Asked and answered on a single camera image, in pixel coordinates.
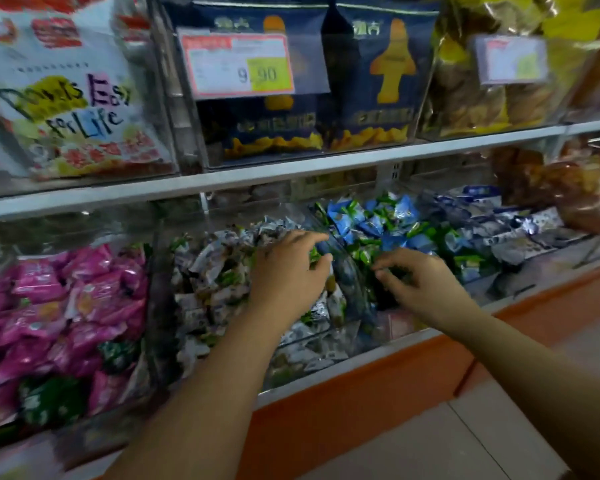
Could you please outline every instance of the right hand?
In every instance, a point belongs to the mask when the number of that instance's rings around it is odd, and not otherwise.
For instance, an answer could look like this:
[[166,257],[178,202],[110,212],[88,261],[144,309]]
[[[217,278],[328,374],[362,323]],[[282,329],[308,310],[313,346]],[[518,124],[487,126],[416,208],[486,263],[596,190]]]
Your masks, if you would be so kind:
[[[394,266],[410,271],[413,284],[401,282],[387,269]],[[439,257],[398,249],[378,257],[372,269],[401,306],[447,335],[456,336],[484,314]]]

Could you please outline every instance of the small price label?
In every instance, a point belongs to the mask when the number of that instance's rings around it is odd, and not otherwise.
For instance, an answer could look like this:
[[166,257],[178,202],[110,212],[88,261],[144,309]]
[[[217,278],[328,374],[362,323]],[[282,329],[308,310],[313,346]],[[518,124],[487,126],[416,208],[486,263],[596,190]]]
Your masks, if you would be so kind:
[[546,42],[542,38],[484,36],[477,44],[482,84],[529,84],[548,78]]
[[294,94],[284,34],[179,31],[196,99]]

